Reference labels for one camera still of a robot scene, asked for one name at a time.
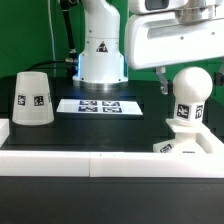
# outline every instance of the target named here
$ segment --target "white ball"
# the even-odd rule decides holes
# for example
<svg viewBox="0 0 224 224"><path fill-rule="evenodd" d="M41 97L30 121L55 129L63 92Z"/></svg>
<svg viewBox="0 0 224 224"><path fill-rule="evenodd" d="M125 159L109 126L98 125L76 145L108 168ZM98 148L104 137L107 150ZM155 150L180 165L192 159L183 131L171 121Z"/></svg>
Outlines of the white ball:
<svg viewBox="0 0 224 224"><path fill-rule="evenodd" d="M185 68L174 78L173 92L179 102L204 102L212 92L211 76L199 67Z"/></svg>

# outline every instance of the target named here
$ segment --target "white block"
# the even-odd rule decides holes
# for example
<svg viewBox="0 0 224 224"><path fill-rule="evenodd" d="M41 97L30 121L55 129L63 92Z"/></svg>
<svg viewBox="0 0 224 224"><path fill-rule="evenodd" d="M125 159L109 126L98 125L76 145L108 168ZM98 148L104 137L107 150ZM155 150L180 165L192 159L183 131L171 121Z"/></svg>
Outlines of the white block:
<svg viewBox="0 0 224 224"><path fill-rule="evenodd" d="M124 177L123 152L91 153L90 177Z"/></svg>
<svg viewBox="0 0 224 224"><path fill-rule="evenodd" d="M9 120L0 119L0 147L9 136Z"/></svg>
<svg viewBox="0 0 224 224"><path fill-rule="evenodd" d="M224 156L224 144L211 132L198 133L196 142L206 153L223 154L222 156Z"/></svg>
<svg viewBox="0 0 224 224"><path fill-rule="evenodd" d="M170 126L174 133L210 132L210 130L203 123L199 123L195 126L186 126L178 123L175 119L166 119L166 123Z"/></svg>
<svg viewBox="0 0 224 224"><path fill-rule="evenodd" d="M1 176L89 177L90 153L0 151Z"/></svg>
<svg viewBox="0 0 224 224"><path fill-rule="evenodd" d="M125 177L224 177L223 157L215 154L127 153Z"/></svg>

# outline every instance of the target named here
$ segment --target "printed marker sheet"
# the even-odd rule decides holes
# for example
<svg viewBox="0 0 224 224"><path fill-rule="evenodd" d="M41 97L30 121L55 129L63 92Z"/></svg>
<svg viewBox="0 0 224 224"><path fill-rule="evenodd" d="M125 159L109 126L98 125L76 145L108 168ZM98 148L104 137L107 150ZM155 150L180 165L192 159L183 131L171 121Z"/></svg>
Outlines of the printed marker sheet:
<svg viewBox="0 0 224 224"><path fill-rule="evenodd" d="M62 99L57 112L142 115L141 109L134 101Z"/></svg>

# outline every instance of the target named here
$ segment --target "black table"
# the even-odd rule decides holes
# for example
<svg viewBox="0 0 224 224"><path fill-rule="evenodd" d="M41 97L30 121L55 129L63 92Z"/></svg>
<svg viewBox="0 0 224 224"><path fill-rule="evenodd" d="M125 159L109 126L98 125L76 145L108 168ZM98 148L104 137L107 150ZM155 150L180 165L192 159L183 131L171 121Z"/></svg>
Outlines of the black table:
<svg viewBox="0 0 224 224"><path fill-rule="evenodd" d="M50 79L54 111L60 99L134 100L143 116L58 114L39 127L11 122L15 77L0 80L0 116L10 119L4 150L150 152L173 137L165 124L174 97L159 84L132 81L127 89L101 92ZM221 140L224 109L209 99L205 124ZM0 223L224 223L224 180L187 178L1 177Z"/></svg>

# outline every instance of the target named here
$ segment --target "black cable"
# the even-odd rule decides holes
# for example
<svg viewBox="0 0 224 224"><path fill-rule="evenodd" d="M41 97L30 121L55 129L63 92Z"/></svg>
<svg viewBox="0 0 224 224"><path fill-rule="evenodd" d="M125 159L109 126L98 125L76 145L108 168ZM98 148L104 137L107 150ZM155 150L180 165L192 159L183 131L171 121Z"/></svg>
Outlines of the black cable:
<svg viewBox="0 0 224 224"><path fill-rule="evenodd" d="M68 38L68 45L70 50L75 49L75 44L73 41L73 33L72 33L72 27L71 27L71 22L70 22L70 16L68 11L62 11L64 20L65 20L65 28L67 32L67 38Z"/></svg>
<svg viewBox="0 0 224 224"><path fill-rule="evenodd" d="M38 68L38 67L42 66L42 65L49 65L49 64L56 64L56 63L65 63L65 60L53 60L53 61L40 62L40 63L37 63L37 64L34 64L34 65L30 66L25 71L31 71L35 68Z"/></svg>

